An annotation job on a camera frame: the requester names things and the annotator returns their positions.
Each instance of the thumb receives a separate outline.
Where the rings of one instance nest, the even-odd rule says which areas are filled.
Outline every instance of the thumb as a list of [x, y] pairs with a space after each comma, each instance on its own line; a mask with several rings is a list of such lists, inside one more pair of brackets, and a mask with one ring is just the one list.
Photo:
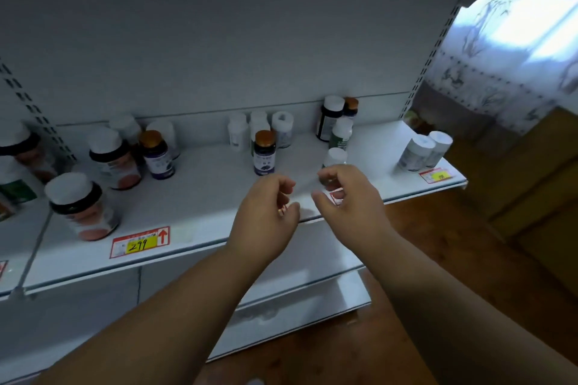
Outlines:
[[329, 200], [329, 198], [327, 198], [327, 195], [316, 190], [311, 193], [311, 198], [313, 198], [313, 202], [315, 203], [315, 206], [319, 212], [322, 214], [322, 217], [324, 217], [326, 220], [333, 218], [337, 207]]
[[300, 218], [300, 204], [298, 202], [294, 202], [285, 211], [282, 221], [287, 228], [290, 228], [293, 230], [293, 232], [295, 232], [297, 224], [299, 223], [299, 218]]

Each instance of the price tag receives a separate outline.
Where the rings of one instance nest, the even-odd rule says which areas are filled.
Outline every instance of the price tag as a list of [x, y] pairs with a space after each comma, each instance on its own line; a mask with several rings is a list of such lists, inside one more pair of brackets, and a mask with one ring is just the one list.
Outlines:
[[2, 274], [4, 274], [4, 269], [8, 266], [8, 260], [2, 260], [0, 262], [0, 278], [2, 278]]
[[139, 253], [170, 244], [170, 227], [155, 228], [129, 236], [120, 236], [112, 241], [110, 258]]
[[427, 184], [439, 183], [440, 181], [449, 180], [453, 175], [447, 169], [430, 169], [429, 171], [420, 172], [420, 176]]

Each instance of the wooden floor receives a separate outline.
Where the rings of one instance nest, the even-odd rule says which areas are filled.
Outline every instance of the wooden floor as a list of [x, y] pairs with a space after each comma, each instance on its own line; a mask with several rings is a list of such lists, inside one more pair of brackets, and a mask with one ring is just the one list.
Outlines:
[[[395, 228], [448, 272], [578, 364], [578, 300], [504, 245], [460, 190], [386, 206]], [[207, 364], [195, 385], [435, 384], [369, 272], [372, 305]]]

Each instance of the yellow price label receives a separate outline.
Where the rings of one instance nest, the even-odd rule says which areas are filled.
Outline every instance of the yellow price label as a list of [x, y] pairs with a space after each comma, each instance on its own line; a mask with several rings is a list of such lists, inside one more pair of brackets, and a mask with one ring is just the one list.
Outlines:
[[157, 246], [158, 236], [156, 234], [144, 238], [136, 238], [126, 244], [126, 254], [138, 253]]
[[441, 181], [441, 180], [445, 180], [446, 178], [452, 178], [452, 176], [450, 175], [450, 173], [448, 171], [439, 171], [439, 172], [433, 172], [431, 174], [431, 178], [432, 178], [432, 181]]

